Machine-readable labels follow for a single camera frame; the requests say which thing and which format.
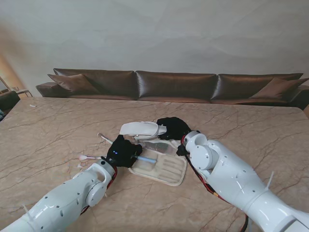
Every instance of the marble table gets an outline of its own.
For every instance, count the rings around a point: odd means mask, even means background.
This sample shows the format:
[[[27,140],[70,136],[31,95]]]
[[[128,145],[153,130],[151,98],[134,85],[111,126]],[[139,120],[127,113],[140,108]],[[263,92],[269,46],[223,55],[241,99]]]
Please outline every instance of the marble table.
[[[166,116],[221,141],[265,183],[275,171],[270,189],[309,212],[309,120],[298,108],[34,97],[0,123],[0,229],[24,214],[22,204],[31,208],[78,173],[79,154],[106,154],[98,132],[115,139],[124,123]],[[107,196],[67,231],[235,232],[245,218],[209,194],[190,167],[178,187],[120,168]]]

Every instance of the brown leather sofa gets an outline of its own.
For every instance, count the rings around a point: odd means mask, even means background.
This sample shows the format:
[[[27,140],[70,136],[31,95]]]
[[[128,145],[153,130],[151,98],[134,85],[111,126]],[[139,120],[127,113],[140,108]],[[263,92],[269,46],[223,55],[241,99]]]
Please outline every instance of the brown leather sofa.
[[[301,85],[282,99],[251,99],[273,78],[298,80],[302,73],[235,75],[209,73],[168,73],[54,69],[56,75],[83,74],[101,94],[72,95],[55,82],[36,86],[43,97],[196,102],[292,106],[304,109],[309,103],[309,87]]]

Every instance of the throw pillow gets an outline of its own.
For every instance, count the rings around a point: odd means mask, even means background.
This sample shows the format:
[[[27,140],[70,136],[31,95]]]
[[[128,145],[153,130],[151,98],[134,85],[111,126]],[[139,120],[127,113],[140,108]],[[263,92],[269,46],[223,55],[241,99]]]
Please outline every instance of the throw pillow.
[[[251,99],[258,98],[272,98],[272,99],[282,99],[283,95],[287,92],[293,91],[302,83],[309,80],[309,78],[304,78],[300,80],[282,80],[279,78],[272,79],[264,88],[258,91],[256,94],[251,96]]]
[[[60,76],[60,75],[48,74],[48,76],[57,84],[59,84],[61,87],[70,91],[72,95],[100,94],[99,91],[96,88],[94,88],[87,80],[87,78],[82,74],[73,76]]]

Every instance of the sofa armrest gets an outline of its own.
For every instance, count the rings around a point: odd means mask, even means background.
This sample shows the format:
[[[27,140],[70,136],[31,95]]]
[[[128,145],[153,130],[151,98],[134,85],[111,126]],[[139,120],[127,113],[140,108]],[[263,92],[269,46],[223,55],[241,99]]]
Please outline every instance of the sofa armrest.
[[[36,88],[43,97],[65,98],[69,96],[69,91],[67,91],[55,82],[47,82],[36,86]]]
[[[12,109],[20,100],[15,91],[0,94],[0,110],[6,111]]]
[[[304,110],[309,104],[309,86],[301,85],[286,97],[290,106]]]

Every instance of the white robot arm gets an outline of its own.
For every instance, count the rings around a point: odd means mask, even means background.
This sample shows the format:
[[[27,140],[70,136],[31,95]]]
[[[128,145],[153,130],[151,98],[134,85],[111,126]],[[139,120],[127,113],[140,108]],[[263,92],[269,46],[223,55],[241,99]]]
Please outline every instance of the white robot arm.
[[[96,205],[116,177],[117,169],[99,160],[73,179],[51,190],[3,232],[61,232],[88,207]]]
[[[183,139],[189,159],[216,193],[265,232],[309,232],[309,214],[295,210],[265,186],[253,168],[216,140],[194,130]]]

